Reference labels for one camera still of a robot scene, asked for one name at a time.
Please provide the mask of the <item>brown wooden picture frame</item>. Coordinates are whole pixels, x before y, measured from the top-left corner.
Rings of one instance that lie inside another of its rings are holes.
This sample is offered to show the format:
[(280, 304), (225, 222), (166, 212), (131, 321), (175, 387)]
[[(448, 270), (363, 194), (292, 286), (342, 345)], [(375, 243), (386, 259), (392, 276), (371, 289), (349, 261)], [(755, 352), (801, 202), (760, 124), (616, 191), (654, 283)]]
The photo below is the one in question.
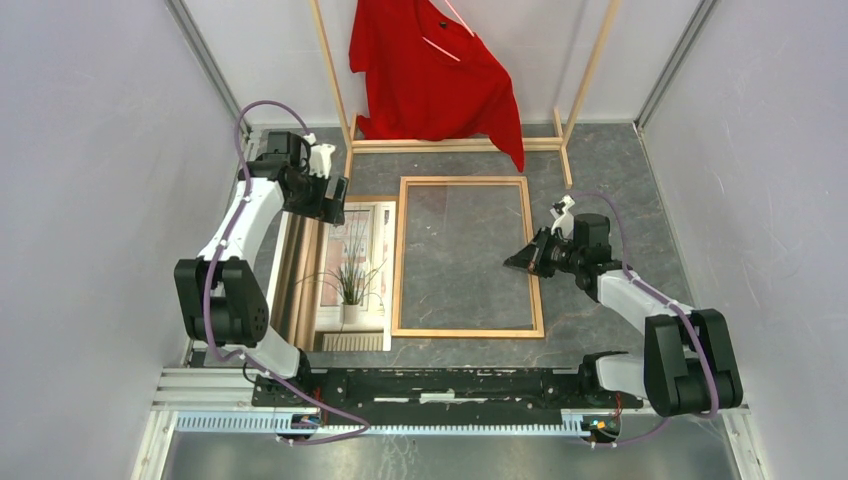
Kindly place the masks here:
[(524, 176), (402, 177), (392, 335), (543, 338), (538, 278), (503, 264), (533, 235)]

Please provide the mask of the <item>plant photo print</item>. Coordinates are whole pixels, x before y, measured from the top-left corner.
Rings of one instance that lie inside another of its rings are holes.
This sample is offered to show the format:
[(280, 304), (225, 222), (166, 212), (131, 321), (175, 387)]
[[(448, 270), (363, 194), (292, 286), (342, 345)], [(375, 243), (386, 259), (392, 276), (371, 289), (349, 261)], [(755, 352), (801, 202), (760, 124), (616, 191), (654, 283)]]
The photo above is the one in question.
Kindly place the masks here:
[(395, 196), (354, 196), (339, 226), (284, 214), (271, 329), (307, 352), (390, 351), (397, 206)]

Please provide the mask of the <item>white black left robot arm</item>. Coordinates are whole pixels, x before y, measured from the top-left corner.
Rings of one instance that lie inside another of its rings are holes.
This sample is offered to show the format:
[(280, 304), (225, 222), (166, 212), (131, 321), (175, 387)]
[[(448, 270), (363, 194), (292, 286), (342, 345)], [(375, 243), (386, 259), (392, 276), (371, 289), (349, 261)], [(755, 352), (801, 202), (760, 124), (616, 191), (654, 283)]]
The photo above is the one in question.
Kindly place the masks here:
[(271, 133), (264, 152), (252, 161), (239, 159), (234, 198), (216, 233), (195, 257), (178, 260), (173, 272), (187, 336), (219, 360), (237, 358), (277, 381), (276, 394), (295, 408), (314, 394), (309, 361), (272, 329), (253, 266), (281, 212), (343, 224), (348, 180), (331, 175), (335, 151), (312, 134)]

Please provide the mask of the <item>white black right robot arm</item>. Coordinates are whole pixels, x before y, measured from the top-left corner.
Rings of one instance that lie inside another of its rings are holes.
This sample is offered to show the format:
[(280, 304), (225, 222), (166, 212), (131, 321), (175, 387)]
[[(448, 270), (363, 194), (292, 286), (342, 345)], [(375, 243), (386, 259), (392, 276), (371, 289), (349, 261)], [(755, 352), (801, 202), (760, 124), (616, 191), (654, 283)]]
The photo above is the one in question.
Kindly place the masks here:
[(672, 300), (613, 256), (611, 222), (600, 214), (567, 215), (537, 231), (504, 264), (539, 278), (573, 276), (578, 289), (642, 335), (639, 355), (584, 356), (577, 392), (591, 408), (617, 393), (644, 399), (662, 417), (709, 415), (739, 407), (744, 390), (724, 315)]

